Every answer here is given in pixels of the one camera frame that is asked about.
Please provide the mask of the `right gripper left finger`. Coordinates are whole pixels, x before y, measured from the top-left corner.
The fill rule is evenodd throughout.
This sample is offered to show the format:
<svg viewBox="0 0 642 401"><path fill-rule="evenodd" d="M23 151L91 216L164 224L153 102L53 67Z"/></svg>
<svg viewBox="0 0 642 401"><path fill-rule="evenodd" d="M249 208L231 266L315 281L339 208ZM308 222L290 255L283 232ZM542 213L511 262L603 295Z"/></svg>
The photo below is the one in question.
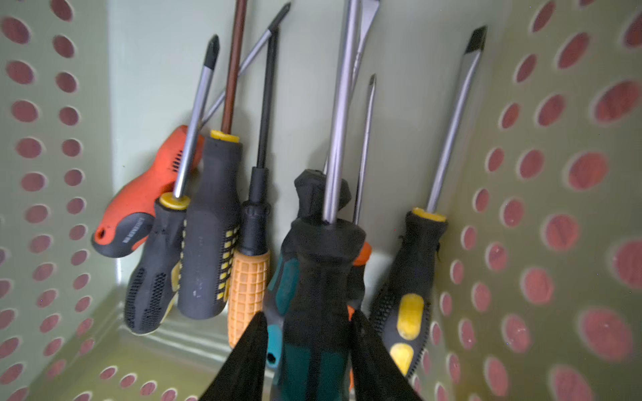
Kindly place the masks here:
<svg viewBox="0 0 642 401"><path fill-rule="evenodd" d="M199 400L261 400L268 341L267 319L258 312Z"/></svg>

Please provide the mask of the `large green black screwdriver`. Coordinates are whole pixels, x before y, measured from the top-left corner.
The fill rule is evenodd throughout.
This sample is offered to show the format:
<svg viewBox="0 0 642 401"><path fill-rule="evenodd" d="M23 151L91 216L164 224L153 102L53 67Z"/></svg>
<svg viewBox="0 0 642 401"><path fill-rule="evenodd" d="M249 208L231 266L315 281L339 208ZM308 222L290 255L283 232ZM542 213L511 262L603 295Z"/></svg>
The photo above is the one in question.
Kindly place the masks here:
<svg viewBox="0 0 642 401"><path fill-rule="evenodd" d="M284 319L276 375L282 400L340 400L349 358L347 277L365 233L338 217L342 165L358 49L361 3L345 4L321 217L291 225L299 260L297 292Z"/></svg>

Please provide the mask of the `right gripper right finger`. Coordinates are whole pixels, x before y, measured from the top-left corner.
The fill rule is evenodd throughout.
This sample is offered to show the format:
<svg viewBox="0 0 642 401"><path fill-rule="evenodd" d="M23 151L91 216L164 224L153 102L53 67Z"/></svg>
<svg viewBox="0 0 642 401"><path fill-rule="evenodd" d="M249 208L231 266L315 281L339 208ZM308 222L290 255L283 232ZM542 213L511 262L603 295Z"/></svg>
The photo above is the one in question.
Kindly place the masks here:
<svg viewBox="0 0 642 401"><path fill-rule="evenodd" d="M360 310L350 321L350 357L356 400L421 400Z"/></svg>

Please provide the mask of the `black yellow long screwdriver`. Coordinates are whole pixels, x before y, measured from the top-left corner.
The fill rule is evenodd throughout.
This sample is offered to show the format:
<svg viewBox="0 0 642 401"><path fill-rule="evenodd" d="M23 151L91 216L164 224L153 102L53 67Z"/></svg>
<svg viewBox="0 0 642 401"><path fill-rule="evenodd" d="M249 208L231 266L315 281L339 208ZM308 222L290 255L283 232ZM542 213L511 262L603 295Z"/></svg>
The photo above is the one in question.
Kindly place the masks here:
<svg viewBox="0 0 642 401"><path fill-rule="evenodd" d="M227 299L227 269L241 218L237 176L242 159L232 122L247 2L236 4L222 126L205 138L203 169L187 210L177 307L186 317L217 316Z"/></svg>

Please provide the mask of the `yellow orange handle screwdriver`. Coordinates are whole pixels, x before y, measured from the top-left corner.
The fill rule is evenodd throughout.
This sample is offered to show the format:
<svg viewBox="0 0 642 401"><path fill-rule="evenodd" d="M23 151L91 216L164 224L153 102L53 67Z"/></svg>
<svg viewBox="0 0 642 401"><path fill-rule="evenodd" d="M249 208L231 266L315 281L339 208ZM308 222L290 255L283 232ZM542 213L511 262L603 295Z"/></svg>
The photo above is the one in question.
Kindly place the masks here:
<svg viewBox="0 0 642 401"><path fill-rule="evenodd" d="M257 163L252 167L248 199L242 204L240 239L233 258L227 314L227 334L231 347L237 345L254 315L262 310L268 282L271 254L267 225L271 205L268 202L269 169L266 161L278 50L279 32L276 32L267 45Z"/></svg>

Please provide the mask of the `orange short screwdriver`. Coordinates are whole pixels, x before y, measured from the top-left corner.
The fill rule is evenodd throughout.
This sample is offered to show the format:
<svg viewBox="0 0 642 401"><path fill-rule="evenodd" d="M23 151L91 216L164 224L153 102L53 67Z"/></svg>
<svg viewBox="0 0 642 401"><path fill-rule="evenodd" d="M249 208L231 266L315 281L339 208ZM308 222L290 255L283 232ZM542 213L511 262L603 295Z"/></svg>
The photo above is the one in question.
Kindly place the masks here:
<svg viewBox="0 0 642 401"><path fill-rule="evenodd" d="M372 120L374 114L374 98L376 97L377 75L371 75L369 79L368 97L366 104L366 115L364 123L364 138L359 164L359 175L356 186L356 196L354 201L353 222L359 225L361 218L362 205L364 200L364 184L367 170L369 155L369 142L372 130ZM348 277L347 308L349 320L352 319L354 312L360 310L365 296L364 269L369 262L372 253L372 247L369 242L365 242L361 248L359 257L354 261L353 267Z"/></svg>

